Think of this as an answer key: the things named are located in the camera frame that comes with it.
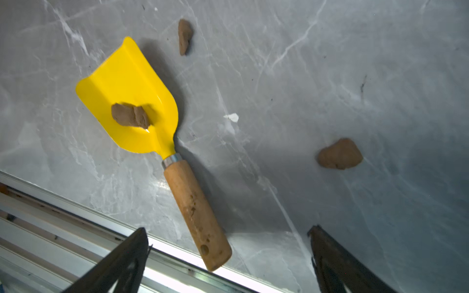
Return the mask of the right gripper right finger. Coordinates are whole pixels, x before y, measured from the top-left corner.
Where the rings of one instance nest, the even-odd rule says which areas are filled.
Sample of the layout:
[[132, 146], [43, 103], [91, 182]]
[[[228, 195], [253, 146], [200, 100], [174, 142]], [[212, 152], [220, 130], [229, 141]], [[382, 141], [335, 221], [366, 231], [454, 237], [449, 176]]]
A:
[[321, 226], [308, 232], [312, 262], [322, 293], [394, 293]]

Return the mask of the brown soil lump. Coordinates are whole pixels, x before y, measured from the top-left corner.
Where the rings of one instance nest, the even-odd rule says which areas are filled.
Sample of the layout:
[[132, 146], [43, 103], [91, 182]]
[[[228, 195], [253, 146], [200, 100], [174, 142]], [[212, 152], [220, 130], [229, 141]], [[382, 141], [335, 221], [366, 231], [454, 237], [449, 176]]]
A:
[[342, 138], [333, 145], [322, 149], [317, 155], [317, 162], [324, 168], [346, 170], [358, 166], [363, 155], [355, 142]]
[[181, 56], [187, 53], [193, 34], [194, 31], [190, 22], [181, 19], [178, 23], [179, 52]]

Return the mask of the yellow scoop wooden handle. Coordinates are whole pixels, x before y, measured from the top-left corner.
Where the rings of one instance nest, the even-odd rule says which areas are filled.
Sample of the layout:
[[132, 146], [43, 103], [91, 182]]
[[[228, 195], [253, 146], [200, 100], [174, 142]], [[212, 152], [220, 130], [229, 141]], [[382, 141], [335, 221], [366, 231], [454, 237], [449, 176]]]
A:
[[232, 248], [188, 161], [175, 150], [178, 107], [137, 43], [123, 39], [76, 94], [122, 149], [161, 156], [164, 177], [208, 271], [222, 267]]

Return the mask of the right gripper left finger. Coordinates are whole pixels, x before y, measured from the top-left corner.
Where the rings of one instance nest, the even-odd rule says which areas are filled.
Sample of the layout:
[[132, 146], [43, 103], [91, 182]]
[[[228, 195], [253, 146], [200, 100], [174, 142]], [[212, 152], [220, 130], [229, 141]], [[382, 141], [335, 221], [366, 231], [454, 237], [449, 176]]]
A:
[[138, 228], [89, 272], [69, 286], [66, 293], [136, 293], [149, 257], [145, 228]]

